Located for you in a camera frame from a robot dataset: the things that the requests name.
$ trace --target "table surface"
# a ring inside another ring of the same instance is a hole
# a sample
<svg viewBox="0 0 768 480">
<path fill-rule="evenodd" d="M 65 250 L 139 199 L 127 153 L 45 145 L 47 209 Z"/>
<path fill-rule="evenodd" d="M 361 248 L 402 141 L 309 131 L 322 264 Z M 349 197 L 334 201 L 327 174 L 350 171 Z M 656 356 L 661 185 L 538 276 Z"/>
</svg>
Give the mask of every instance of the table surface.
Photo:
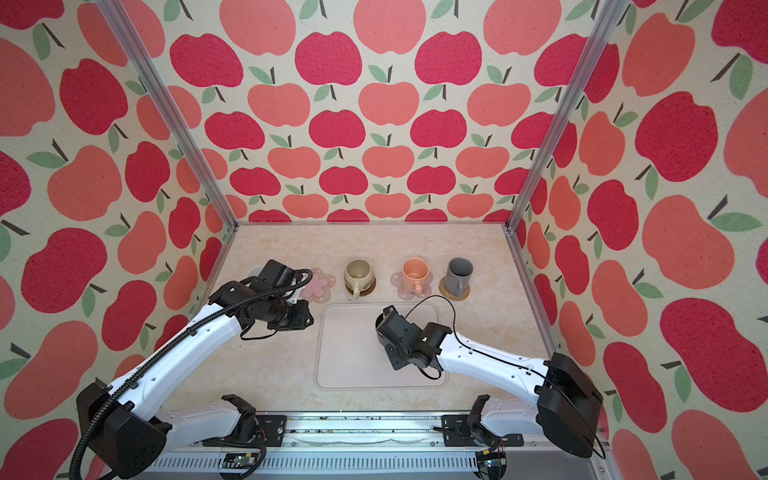
<svg viewBox="0 0 768 480">
<path fill-rule="evenodd" d="M 478 395 L 514 398 L 477 379 L 448 374 L 439 388 L 327 390 L 315 384 L 323 309 L 334 303 L 401 303 L 390 276 L 411 257 L 427 261 L 434 273 L 433 293 L 453 257 L 472 261 L 475 271 L 466 300 L 454 303 L 460 333 L 480 343 L 522 356 L 545 357 L 546 350 L 523 290 L 501 225 L 263 225 L 243 226 L 213 288 L 241 280 L 256 265 L 275 259 L 294 269 L 320 268 L 336 277 L 327 303 L 310 303 L 315 325 L 281 332 L 265 340 L 231 339 L 187 377 L 166 402 L 182 409 L 236 394 L 259 411 L 448 410 L 469 409 Z M 346 264 L 368 261 L 376 289 L 353 300 L 346 292 Z M 452 311 L 442 299 L 430 299 L 439 321 L 451 326 Z M 266 334 L 259 323 L 250 335 Z"/>
</svg>

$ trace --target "apple pattern wallpaper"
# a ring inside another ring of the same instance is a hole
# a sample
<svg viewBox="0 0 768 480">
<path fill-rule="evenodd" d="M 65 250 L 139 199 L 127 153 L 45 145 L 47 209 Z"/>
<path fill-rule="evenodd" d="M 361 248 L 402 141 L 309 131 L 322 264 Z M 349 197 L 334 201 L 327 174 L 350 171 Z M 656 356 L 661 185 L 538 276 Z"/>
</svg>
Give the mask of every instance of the apple pattern wallpaper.
<svg viewBox="0 0 768 480">
<path fill-rule="evenodd" d="M 625 480 L 768 478 L 766 38 L 758 0 L 632 2 L 517 226 Z"/>
<path fill-rule="evenodd" d="M 165 20 L 157 69 L 191 94 L 174 95 L 182 111 L 201 106 L 191 133 L 225 160 L 216 176 L 236 216 L 322 223 L 506 220 L 601 6 L 148 4 Z M 601 69 L 595 101 L 616 52 Z M 573 148 L 575 137 L 562 154 Z"/>
<path fill-rule="evenodd" d="M 166 51 L 162 17 L 125 6 Z M 187 323 L 225 232 L 96 4 L 0 2 L 0 24 L 0 478 L 49 480 L 77 392 Z"/>
</svg>

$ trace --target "brown round coaster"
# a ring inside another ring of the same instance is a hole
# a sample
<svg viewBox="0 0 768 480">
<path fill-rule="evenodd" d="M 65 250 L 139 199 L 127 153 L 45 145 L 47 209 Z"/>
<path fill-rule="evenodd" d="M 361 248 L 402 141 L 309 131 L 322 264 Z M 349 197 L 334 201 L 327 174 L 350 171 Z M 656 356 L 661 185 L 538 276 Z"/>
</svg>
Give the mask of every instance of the brown round coaster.
<svg viewBox="0 0 768 480">
<path fill-rule="evenodd" d="M 349 292 L 349 295 L 354 295 L 355 291 L 351 290 L 346 283 L 344 283 L 344 287 L 346 287 L 346 291 Z M 373 283 L 371 283 L 371 286 L 368 287 L 368 290 L 365 290 L 363 292 L 360 292 L 360 296 L 366 296 L 369 293 L 371 293 L 376 288 L 376 277 L 373 277 Z"/>
<path fill-rule="evenodd" d="M 464 295 L 461 297 L 453 296 L 450 293 L 445 291 L 445 277 L 440 279 L 440 293 L 447 298 L 448 300 L 451 300 L 453 302 L 461 302 L 462 300 L 465 300 L 469 296 L 469 289 L 471 288 L 469 285 L 467 285 L 467 290 L 464 290 Z"/>
</svg>

